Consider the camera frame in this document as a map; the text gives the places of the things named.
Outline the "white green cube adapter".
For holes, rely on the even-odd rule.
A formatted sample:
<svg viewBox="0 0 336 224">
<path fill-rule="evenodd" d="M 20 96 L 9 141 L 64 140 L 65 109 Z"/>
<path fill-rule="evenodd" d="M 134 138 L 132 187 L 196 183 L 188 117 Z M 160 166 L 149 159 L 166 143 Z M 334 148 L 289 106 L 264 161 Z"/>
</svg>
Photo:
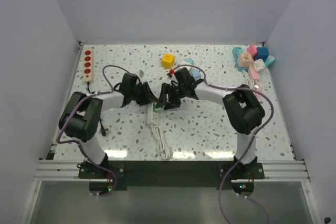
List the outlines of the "white green cube adapter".
<svg viewBox="0 0 336 224">
<path fill-rule="evenodd" d="M 153 111 L 159 113 L 161 111 L 164 111 L 164 107 L 161 107 L 157 103 L 154 103 L 154 105 L 153 105 Z"/>
</svg>

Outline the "yellow cube plug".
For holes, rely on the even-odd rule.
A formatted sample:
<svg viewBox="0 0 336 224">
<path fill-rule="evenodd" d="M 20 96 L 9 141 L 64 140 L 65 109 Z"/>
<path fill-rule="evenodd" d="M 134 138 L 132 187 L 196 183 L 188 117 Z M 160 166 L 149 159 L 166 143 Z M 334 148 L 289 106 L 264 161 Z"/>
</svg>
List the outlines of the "yellow cube plug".
<svg viewBox="0 0 336 224">
<path fill-rule="evenodd" d="M 172 69 L 175 63 L 175 56 L 172 54 L 164 54 L 161 59 L 161 66 L 165 69 Z"/>
</svg>

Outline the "light blue cube plug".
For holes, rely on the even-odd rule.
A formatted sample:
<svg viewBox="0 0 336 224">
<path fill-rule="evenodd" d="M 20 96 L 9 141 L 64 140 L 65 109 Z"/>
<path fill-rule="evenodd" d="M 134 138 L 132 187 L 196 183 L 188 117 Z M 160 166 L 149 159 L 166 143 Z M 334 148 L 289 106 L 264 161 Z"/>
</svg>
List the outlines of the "light blue cube plug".
<svg viewBox="0 0 336 224">
<path fill-rule="evenodd" d="M 199 80 L 202 77 L 200 71 L 197 69 L 192 70 L 191 75 L 195 79 L 195 81 Z"/>
</svg>

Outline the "beige red power strip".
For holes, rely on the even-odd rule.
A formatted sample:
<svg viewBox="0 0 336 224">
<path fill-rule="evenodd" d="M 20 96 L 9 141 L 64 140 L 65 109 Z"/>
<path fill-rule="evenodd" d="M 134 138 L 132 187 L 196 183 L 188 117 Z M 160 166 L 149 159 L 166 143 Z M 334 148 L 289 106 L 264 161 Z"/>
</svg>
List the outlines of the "beige red power strip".
<svg viewBox="0 0 336 224">
<path fill-rule="evenodd" d="M 94 51 L 92 47 L 84 47 L 82 51 L 82 72 L 84 82 L 93 82 L 93 58 Z"/>
</svg>

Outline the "peach starfish cube adapter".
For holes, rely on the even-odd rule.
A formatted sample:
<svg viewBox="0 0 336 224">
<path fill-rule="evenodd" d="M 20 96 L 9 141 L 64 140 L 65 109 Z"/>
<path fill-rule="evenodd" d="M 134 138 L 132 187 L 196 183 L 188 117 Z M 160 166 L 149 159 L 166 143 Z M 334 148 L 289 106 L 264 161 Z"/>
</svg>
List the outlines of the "peach starfish cube adapter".
<svg viewBox="0 0 336 224">
<path fill-rule="evenodd" d="M 242 69 L 248 68 L 253 62 L 253 58 L 250 53 L 243 52 L 237 58 L 238 66 Z"/>
</svg>

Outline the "white cartoon cube adapter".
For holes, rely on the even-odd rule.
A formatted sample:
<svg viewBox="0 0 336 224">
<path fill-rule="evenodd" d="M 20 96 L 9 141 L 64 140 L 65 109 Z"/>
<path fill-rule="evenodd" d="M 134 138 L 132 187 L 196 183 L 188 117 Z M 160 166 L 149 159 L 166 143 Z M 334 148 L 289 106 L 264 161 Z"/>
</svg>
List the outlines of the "white cartoon cube adapter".
<svg viewBox="0 0 336 224">
<path fill-rule="evenodd" d="M 192 61 L 183 61 L 181 62 L 178 66 L 179 67 L 187 67 L 187 68 L 191 68 L 193 67 L 193 62 Z"/>
</svg>

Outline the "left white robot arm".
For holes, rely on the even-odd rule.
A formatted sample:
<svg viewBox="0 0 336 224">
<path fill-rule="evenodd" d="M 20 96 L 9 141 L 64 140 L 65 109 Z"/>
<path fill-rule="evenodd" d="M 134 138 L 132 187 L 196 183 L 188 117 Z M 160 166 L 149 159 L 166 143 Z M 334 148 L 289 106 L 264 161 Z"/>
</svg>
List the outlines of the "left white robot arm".
<svg viewBox="0 0 336 224">
<path fill-rule="evenodd" d="M 57 144 L 76 144 L 90 171 L 97 178 L 108 174 L 108 157 L 101 148 L 96 132 L 101 112 L 123 108 L 132 101 L 143 106 L 156 102 L 147 82 L 133 73 L 125 73 L 119 84 L 112 86 L 110 91 L 85 94 L 74 92 L 68 101 L 58 122 L 59 133 Z"/>
</svg>

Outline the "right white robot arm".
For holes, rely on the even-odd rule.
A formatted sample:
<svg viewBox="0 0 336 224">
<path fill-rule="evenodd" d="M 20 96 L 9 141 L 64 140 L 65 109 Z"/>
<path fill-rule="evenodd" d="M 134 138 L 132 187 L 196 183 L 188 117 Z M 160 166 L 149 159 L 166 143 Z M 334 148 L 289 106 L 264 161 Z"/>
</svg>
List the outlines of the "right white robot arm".
<svg viewBox="0 0 336 224">
<path fill-rule="evenodd" d="M 257 162 L 256 144 L 250 143 L 256 128 L 261 126 L 265 110 L 247 85 L 238 88 L 214 88 L 203 79 L 197 81 L 172 81 L 163 83 L 155 110 L 177 109 L 183 98 L 211 101 L 225 108 L 233 129 L 237 132 L 237 151 L 234 173 L 246 178 L 253 171 L 252 163 Z"/>
</svg>

